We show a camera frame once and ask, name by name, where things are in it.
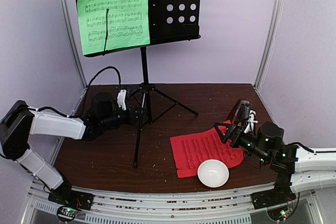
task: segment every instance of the music stand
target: music stand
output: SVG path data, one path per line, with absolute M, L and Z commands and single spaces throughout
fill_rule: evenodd
M 149 30 L 150 30 L 150 45 L 158 45 L 168 42 L 184 41 L 200 38 L 200 27 L 198 25 L 200 11 L 200 0 L 149 0 Z M 131 48 L 120 48 L 116 50 L 102 51 L 94 54 L 85 55 L 86 57 L 95 57 L 111 52 L 127 50 Z M 153 123 L 165 113 L 171 110 L 176 105 L 190 111 L 195 116 L 198 112 L 190 109 L 182 103 L 176 101 L 174 98 L 165 94 L 155 87 L 154 84 L 149 83 L 148 66 L 147 66 L 147 53 L 146 47 L 140 47 L 141 50 L 141 62 L 142 62 L 142 74 L 143 83 L 140 84 L 136 91 L 131 96 L 141 92 L 141 108 L 146 107 L 148 121 L 145 123 Z M 172 106 L 162 112 L 157 118 L 152 117 L 152 107 L 150 92 L 156 92 L 168 100 L 174 102 Z M 137 143 L 135 146 L 133 167 L 138 166 L 138 156 L 140 147 L 141 130 L 144 126 L 142 124 L 143 117 L 140 117 Z

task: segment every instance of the bowl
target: bowl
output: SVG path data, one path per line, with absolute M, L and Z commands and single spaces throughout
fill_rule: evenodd
M 208 187 L 220 187 L 229 179 L 227 166 L 215 159 L 209 159 L 200 164 L 197 170 L 200 181 Z

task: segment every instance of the green paper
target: green paper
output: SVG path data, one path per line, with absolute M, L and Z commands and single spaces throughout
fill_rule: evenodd
M 83 54 L 150 43 L 148 0 L 77 0 Z

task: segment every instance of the white wall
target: white wall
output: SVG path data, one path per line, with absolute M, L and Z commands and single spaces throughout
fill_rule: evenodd
M 67 0 L 82 55 L 75 0 Z M 253 83 L 266 42 L 274 0 L 201 0 L 202 38 L 148 48 L 149 76 L 158 83 Z M 87 80 L 101 68 L 120 69 L 124 83 L 142 82 L 140 50 L 85 58 Z M 116 83 L 110 73 L 96 83 Z
M 261 97 L 286 142 L 336 147 L 336 0 L 284 0 Z
M 82 87 L 69 47 L 60 0 L 0 0 L 0 118 L 16 100 L 71 113 Z M 30 144 L 49 159 L 55 137 Z M 18 223 L 31 178 L 0 159 L 1 223 Z

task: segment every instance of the red paper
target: red paper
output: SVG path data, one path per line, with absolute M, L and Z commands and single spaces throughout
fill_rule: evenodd
M 219 129 L 223 133 L 226 131 L 224 126 Z M 170 141 L 179 178 L 196 176 L 199 165 L 208 159 L 220 160 L 228 168 L 241 164 L 244 159 L 244 151 L 230 147 L 229 142 L 223 144 L 215 128 L 202 133 L 171 137 Z

